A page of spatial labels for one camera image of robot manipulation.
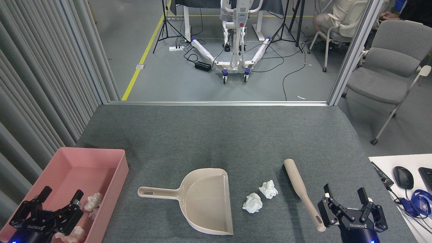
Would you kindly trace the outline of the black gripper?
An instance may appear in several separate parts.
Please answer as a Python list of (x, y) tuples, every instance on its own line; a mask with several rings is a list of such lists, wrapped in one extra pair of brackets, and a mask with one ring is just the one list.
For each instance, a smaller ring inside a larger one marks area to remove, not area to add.
[(362, 208), (358, 220), (352, 222), (352, 214), (331, 195), (330, 185), (324, 185), (324, 197), (318, 202), (318, 209), (325, 227), (339, 222), (343, 243), (379, 243), (377, 232), (388, 229), (383, 207), (373, 203), (364, 188), (358, 189)]
[(84, 193), (78, 189), (68, 205), (56, 211), (42, 212), (42, 204), (51, 192), (52, 188), (45, 186), (36, 198), (20, 204), (9, 221), (9, 225), (16, 228), (9, 243), (50, 243), (57, 232), (65, 236), (71, 234), (83, 216), (80, 199)]

